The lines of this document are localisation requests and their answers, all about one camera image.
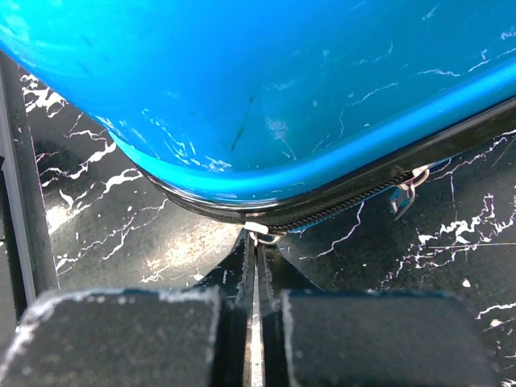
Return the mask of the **blue fish-print suitcase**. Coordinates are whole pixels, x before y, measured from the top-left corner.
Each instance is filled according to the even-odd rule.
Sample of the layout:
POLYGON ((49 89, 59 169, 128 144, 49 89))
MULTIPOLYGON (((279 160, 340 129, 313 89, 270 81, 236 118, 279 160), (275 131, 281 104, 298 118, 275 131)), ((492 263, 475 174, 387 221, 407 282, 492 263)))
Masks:
POLYGON ((171 200, 284 233, 515 120, 512 1, 4 1, 1 49, 171 200))

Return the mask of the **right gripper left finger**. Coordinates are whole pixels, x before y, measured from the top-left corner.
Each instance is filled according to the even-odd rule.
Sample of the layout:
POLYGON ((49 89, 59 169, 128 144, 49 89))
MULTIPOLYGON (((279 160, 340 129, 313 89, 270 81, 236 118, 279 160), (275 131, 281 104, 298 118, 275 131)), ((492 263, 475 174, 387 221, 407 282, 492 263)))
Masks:
POLYGON ((252 243, 188 289, 42 293, 1 360, 4 386, 241 386, 252 243))

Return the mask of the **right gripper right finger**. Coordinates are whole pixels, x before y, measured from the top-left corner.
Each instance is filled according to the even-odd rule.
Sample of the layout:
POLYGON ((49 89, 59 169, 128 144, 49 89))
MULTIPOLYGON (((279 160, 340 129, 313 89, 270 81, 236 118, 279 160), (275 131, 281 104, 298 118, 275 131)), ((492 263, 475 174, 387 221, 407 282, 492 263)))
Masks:
POLYGON ((446 293, 329 292, 257 249, 267 386, 497 386, 472 316, 446 293))

